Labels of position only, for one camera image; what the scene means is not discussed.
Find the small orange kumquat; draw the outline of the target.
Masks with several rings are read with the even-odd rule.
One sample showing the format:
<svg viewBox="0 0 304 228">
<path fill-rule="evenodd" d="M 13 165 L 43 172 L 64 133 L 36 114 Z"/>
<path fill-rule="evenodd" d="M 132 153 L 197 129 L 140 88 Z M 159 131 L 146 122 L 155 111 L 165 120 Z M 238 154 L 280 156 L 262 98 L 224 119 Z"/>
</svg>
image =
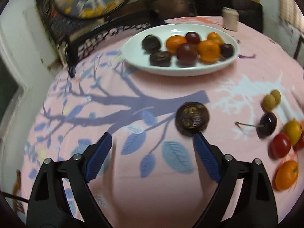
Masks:
<svg viewBox="0 0 304 228">
<path fill-rule="evenodd" d="M 214 40 L 214 39 L 217 39 L 217 38 L 220 38 L 220 37 L 221 36 L 218 33 L 211 32 L 211 33 L 208 34 L 207 39 L 208 40 Z"/>
</svg>

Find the dark red plum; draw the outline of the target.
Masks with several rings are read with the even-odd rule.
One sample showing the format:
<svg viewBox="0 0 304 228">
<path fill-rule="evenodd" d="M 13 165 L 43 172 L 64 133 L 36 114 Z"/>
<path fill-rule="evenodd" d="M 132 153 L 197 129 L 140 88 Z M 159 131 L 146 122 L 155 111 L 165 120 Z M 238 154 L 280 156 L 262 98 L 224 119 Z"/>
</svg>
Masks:
<svg viewBox="0 0 304 228">
<path fill-rule="evenodd" d="M 191 44 L 198 44 L 201 41 L 200 35 L 194 31 L 189 31 L 185 35 L 185 39 Z"/>
<path fill-rule="evenodd" d="M 193 44 L 185 43 L 176 50 L 178 64 L 183 66 L 193 66 L 198 58 L 198 53 Z"/>
</svg>

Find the round deer painting screen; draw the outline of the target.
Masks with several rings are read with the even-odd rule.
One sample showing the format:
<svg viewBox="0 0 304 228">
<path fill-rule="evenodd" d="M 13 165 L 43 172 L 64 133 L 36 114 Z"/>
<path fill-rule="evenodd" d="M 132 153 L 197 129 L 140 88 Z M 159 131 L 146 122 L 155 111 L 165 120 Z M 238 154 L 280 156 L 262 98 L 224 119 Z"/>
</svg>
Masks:
<svg viewBox="0 0 304 228">
<path fill-rule="evenodd" d="M 69 76 L 75 77 L 76 65 L 89 55 L 110 31 L 164 24 L 155 7 L 147 0 L 134 12 L 122 9 L 130 0 L 36 0 L 38 12 L 51 42 L 57 48 Z"/>
</svg>

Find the yellow orange kumquat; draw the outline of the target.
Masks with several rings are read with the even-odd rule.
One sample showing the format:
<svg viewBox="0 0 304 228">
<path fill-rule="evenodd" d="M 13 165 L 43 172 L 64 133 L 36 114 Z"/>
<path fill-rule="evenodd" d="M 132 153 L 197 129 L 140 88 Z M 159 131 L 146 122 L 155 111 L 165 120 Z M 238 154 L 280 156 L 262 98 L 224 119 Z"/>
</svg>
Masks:
<svg viewBox="0 0 304 228">
<path fill-rule="evenodd" d="M 291 145 L 294 146 L 301 137 L 302 125 L 296 120 L 291 120 L 284 125 L 282 132 L 287 135 Z"/>
</svg>

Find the pink patterned tablecloth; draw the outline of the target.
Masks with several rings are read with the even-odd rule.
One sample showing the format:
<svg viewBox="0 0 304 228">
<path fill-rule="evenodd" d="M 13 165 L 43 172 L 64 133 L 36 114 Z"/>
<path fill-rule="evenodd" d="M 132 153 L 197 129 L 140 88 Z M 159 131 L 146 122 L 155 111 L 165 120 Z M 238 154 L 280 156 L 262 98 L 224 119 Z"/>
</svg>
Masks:
<svg viewBox="0 0 304 228">
<path fill-rule="evenodd" d="M 277 131 L 303 122 L 303 68 L 269 37 L 239 24 L 231 35 L 239 58 L 210 75 L 166 77 L 127 65 L 121 47 L 131 30 L 108 38 L 82 60 L 76 76 L 61 71 L 51 83 L 29 132 L 21 170 L 21 194 L 29 198 L 45 158 L 68 160 L 105 133 L 113 147 L 90 190 L 114 227 L 191 227 L 217 184 L 194 151 L 192 139 L 175 127 L 178 108 L 205 104 L 210 144 L 237 160 L 262 160 L 272 179 L 282 160 L 269 157 L 270 138 L 253 124 L 263 115 L 263 97 L 276 89 Z"/>
</svg>

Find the white oval plate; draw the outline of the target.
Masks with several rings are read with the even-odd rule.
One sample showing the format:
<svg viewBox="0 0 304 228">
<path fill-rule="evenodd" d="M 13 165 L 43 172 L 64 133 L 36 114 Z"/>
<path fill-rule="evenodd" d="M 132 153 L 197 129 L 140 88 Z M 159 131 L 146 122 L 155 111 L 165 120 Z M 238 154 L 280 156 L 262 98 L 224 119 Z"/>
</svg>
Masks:
<svg viewBox="0 0 304 228">
<path fill-rule="evenodd" d="M 124 60 L 151 74 L 190 77 L 222 70 L 240 48 L 227 33 L 205 25 L 167 24 L 132 36 L 122 47 Z"/>
</svg>

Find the tan longan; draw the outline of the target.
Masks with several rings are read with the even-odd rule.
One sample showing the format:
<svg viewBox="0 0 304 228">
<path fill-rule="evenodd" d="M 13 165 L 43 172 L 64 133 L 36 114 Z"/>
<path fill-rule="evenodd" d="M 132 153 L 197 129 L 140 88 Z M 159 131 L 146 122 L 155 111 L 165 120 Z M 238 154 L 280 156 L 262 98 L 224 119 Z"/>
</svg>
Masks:
<svg viewBox="0 0 304 228">
<path fill-rule="evenodd" d="M 262 100 L 262 108 L 266 112 L 271 112 L 276 106 L 276 100 L 273 95 L 267 94 Z"/>
<path fill-rule="evenodd" d="M 276 101 L 276 105 L 280 104 L 281 102 L 281 93 L 277 90 L 274 89 L 271 91 L 271 95 L 273 95 L 275 101 Z"/>
</svg>

